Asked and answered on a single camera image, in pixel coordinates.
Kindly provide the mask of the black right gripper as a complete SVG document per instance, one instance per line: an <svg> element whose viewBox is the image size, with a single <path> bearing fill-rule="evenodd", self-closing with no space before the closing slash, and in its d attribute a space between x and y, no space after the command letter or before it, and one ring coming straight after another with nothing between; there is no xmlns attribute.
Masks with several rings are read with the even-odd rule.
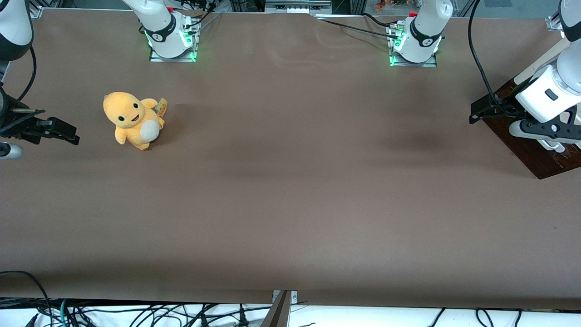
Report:
<svg viewBox="0 0 581 327"><path fill-rule="evenodd" d="M27 113L17 113L13 110L27 110L29 109L29 106L8 95L2 88L0 89L0 93L1 138L24 139L23 135L27 129L25 118ZM80 137L76 135L75 126L56 117L49 117L46 120L33 117L27 131L27 141L29 143L39 145L43 138L60 139L72 145L78 145L80 142ZM23 156L24 151L20 145L1 141L0 147L0 159L2 160L15 160Z"/></svg>

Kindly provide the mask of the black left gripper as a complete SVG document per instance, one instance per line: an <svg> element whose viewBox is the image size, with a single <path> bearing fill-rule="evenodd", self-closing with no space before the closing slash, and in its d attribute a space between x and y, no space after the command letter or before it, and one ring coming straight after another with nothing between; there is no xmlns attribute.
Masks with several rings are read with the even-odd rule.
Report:
<svg viewBox="0 0 581 327"><path fill-rule="evenodd" d="M490 108L471 109L469 124L484 119L522 118L522 110L515 108L513 93L489 93L488 101ZM525 119L513 122L508 130L514 137L535 139L547 151L564 153L566 144L580 147L579 108L573 106L544 123L527 113Z"/></svg>

